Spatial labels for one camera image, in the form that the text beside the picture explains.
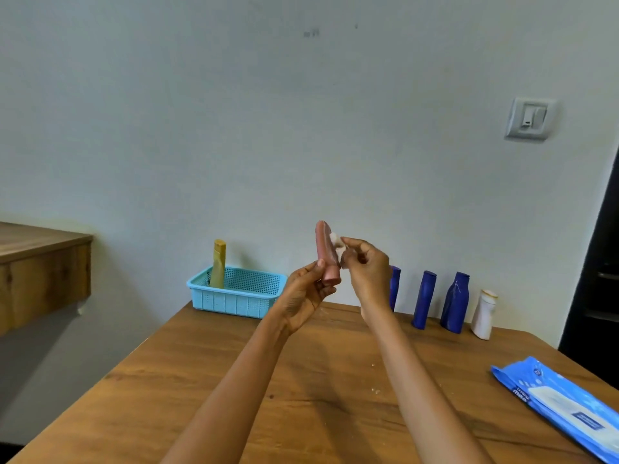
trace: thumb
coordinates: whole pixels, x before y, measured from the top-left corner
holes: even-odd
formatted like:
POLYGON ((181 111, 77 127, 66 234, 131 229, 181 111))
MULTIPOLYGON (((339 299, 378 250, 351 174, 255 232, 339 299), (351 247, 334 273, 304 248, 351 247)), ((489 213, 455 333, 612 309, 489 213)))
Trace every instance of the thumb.
POLYGON ((359 255, 357 251, 352 247, 347 247, 344 253, 342 254, 342 268, 353 268, 359 265, 359 255))
POLYGON ((325 267, 327 267, 327 263, 325 263, 323 259, 319 259, 316 265, 314 265, 314 267, 309 272, 299 277, 299 280, 301 280, 303 284, 309 284, 318 281, 324 273, 325 267))

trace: hand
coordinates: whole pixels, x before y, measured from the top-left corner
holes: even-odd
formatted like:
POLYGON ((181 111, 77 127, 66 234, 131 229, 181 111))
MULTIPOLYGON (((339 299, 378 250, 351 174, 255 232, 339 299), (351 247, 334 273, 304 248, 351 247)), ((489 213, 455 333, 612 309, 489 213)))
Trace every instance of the hand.
POLYGON ((342 237, 349 248, 342 256, 343 267, 350 270, 355 294, 361 301, 361 316, 368 322, 376 311, 389 311, 391 267, 389 256, 369 242, 342 237))
POLYGON ((320 281, 325 266, 324 260, 320 259, 293 272, 282 296, 269 310, 282 316, 290 334, 305 324, 323 299, 336 292, 335 286, 324 286, 320 281))

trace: person's left arm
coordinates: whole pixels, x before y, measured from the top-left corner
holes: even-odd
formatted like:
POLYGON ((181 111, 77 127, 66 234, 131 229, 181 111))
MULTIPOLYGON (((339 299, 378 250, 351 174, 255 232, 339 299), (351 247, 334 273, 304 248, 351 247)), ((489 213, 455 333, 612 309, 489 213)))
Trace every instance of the person's left arm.
POLYGON ((336 288, 320 281, 324 266, 324 261, 319 260, 290 275, 282 296, 260 321, 162 464, 239 462, 286 340, 314 314, 326 296, 336 292, 336 288))

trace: light switch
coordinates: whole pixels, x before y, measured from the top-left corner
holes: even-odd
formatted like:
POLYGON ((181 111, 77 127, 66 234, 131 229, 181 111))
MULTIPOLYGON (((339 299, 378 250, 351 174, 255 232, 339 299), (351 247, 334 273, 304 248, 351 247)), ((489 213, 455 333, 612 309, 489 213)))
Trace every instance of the light switch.
POLYGON ((558 101, 516 98, 507 123, 507 138, 545 140, 553 127, 558 101))

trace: blue bottle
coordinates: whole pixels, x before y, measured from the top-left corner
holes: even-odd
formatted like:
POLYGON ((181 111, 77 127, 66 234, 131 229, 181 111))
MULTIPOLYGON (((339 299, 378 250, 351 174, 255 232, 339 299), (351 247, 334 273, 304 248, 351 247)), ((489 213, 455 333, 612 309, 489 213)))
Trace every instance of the blue bottle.
POLYGON ((398 288, 400 287, 400 272, 401 270, 395 265, 391 265, 391 283, 389 284, 389 306, 391 311, 396 308, 396 298, 398 297, 398 288))
POLYGON ((423 272, 422 284, 419 286, 419 295, 417 295, 417 304, 415 306, 415 314, 411 324, 418 329, 425 329, 425 322, 428 319, 429 304, 432 301, 434 294, 434 286, 437 283, 437 274, 423 272))
POLYGON ((441 325, 455 334, 460 334, 468 307, 468 279, 466 273, 456 272, 456 278, 447 290, 441 314, 441 325))

